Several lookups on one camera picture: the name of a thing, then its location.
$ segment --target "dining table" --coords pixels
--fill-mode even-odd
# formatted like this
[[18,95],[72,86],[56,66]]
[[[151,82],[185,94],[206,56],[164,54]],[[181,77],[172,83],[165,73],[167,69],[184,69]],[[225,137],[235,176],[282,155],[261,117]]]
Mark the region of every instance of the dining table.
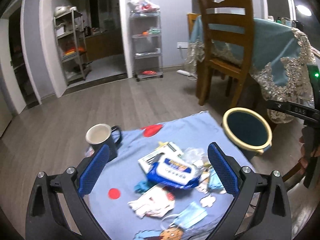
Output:
[[[314,108],[313,90],[307,64],[316,64],[305,33],[280,23],[254,18],[254,41],[250,76],[260,85],[265,100],[291,101]],[[244,33],[239,26],[209,24],[213,30]],[[243,47],[212,40],[211,57],[219,57],[241,66]],[[196,95],[199,98],[204,79],[204,32],[201,16],[194,22],[189,39],[186,70],[197,72]],[[274,123],[286,123],[293,117],[268,110]]]

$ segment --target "mug handle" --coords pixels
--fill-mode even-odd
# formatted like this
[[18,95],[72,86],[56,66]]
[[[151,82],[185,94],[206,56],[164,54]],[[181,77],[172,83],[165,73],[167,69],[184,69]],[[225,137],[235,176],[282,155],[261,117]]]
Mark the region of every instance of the mug handle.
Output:
[[117,125],[111,127],[111,133],[113,133],[114,131],[119,131],[119,138],[118,140],[115,142],[115,145],[118,147],[122,141],[122,131],[121,131],[121,128]]

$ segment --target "yellow bin rim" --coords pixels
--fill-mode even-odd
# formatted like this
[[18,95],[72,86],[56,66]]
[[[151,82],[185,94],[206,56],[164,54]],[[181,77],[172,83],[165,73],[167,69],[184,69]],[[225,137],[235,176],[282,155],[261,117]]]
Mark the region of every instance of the yellow bin rim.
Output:
[[[266,143],[263,144],[263,145],[260,145],[260,146],[253,146],[253,145],[250,145],[250,144],[247,144],[247,143],[241,141],[238,137],[236,137],[233,134],[233,132],[231,132],[231,130],[230,130],[229,126],[228,126],[228,122],[227,122],[227,119],[228,119],[229,115],[234,113],[234,112],[242,112],[242,113],[250,114],[250,115],[254,116],[255,118],[259,119],[263,123],[263,125],[266,128],[267,133],[268,133],[268,140],[266,141]],[[235,108],[229,109],[223,115],[222,127],[223,127],[223,129],[225,131],[225,134],[228,136],[228,138],[234,144],[236,144],[237,146],[239,146],[240,148],[243,148],[245,150],[256,151],[256,152],[258,152],[260,154],[263,154],[264,153],[263,149],[266,148],[267,146],[271,146],[272,131],[271,131],[271,128],[270,128],[269,124],[267,123],[267,121],[260,114],[258,114],[255,111],[252,111],[250,109],[243,108],[243,107],[235,107]]]

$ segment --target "blue tablecloth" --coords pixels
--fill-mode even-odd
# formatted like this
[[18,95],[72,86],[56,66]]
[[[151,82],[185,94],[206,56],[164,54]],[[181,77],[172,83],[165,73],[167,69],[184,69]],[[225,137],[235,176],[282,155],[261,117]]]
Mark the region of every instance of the blue tablecloth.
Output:
[[[144,217],[139,219],[128,206],[129,201],[138,199],[141,195],[134,192],[133,187],[145,174],[137,160],[158,147],[158,141],[172,141],[181,149],[188,147],[207,150],[208,145],[215,141],[226,155],[233,156],[241,166],[252,165],[224,134],[220,125],[208,112],[201,112],[182,119],[163,123],[162,129],[152,137],[144,137],[142,130],[123,132],[123,142],[118,150],[118,157],[107,163],[89,194],[90,209],[98,223],[112,240],[134,239],[135,235],[145,230],[160,230],[159,218]],[[108,198],[108,191],[117,188],[120,198]],[[182,212],[191,202],[200,204],[204,193],[196,189],[172,190],[175,196],[175,207],[166,215]],[[211,208],[206,208],[208,216],[186,231],[183,239],[195,234],[212,230],[227,210],[233,200],[229,194],[212,193],[217,200]]]
[[[213,30],[243,33],[239,26],[209,24]],[[189,40],[188,62],[195,67],[203,59],[203,26],[201,16],[194,24]],[[241,65],[243,47],[221,41],[212,41],[212,53],[236,65]],[[251,76],[260,84],[265,99],[291,101],[313,106],[313,91],[306,64],[316,59],[305,33],[279,23],[254,18],[254,45]],[[271,113],[275,122],[292,118],[281,113]]]

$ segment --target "metal shelf rack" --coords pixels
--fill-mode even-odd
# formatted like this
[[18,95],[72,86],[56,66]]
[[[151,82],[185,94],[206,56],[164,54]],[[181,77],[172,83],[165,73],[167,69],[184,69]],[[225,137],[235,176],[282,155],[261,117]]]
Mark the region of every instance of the metal shelf rack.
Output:
[[[132,41],[134,44],[134,58],[135,58],[135,67],[134,67],[134,76],[138,81],[145,79],[145,78],[153,78],[153,77],[163,77],[163,72],[161,71],[161,67],[163,66],[163,59],[162,59],[162,40],[161,40],[161,19],[160,19],[160,10],[152,13],[133,13],[131,12],[130,19],[133,21],[133,24],[138,24],[138,19],[142,18],[150,18],[154,17],[157,20],[157,28],[160,30],[159,33],[150,33],[150,34],[136,34],[132,36]],[[146,51],[142,53],[137,53],[136,49],[136,42],[137,40],[143,41],[143,38],[154,38],[157,37],[157,48],[154,51]],[[144,58],[150,57],[158,57],[159,59],[159,66],[151,69],[137,69],[137,60],[142,60]]]
[[[76,26],[76,24],[75,24],[76,18],[81,18],[81,27]],[[57,36],[57,21],[63,23],[64,21],[70,21],[70,19],[72,21],[72,30],[67,31],[67,32]],[[74,45],[75,45],[76,51],[74,53],[71,53],[68,55],[61,55],[60,54],[62,72],[63,72],[63,75],[64,75],[64,78],[66,80],[67,85],[70,82],[77,80],[77,79],[80,79],[80,78],[85,80],[87,77],[87,74],[91,71],[91,66],[90,66],[90,63],[84,62],[84,59],[82,57],[83,55],[86,55],[86,53],[87,53],[87,45],[85,43],[82,14],[75,11],[75,10],[70,10],[68,12],[61,14],[61,15],[53,17],[53,22],[54,22],[54,30],[55,30],[55,34],[56,34],[56,44],[57,44],[57,48],[59,51],[60,51],[59,41],[64,40],[62,38],[67,39],[67,38],[73,37],[73,40],[74,40]],[[80,39],[83,41],[84,51],[79,51]],[[77,64],[79,65],[80,73],[68,77],[66,74],[66,70],[63,66],[63,63],[70,61],[70,60],[73,60],[73,59],[78,60]]]

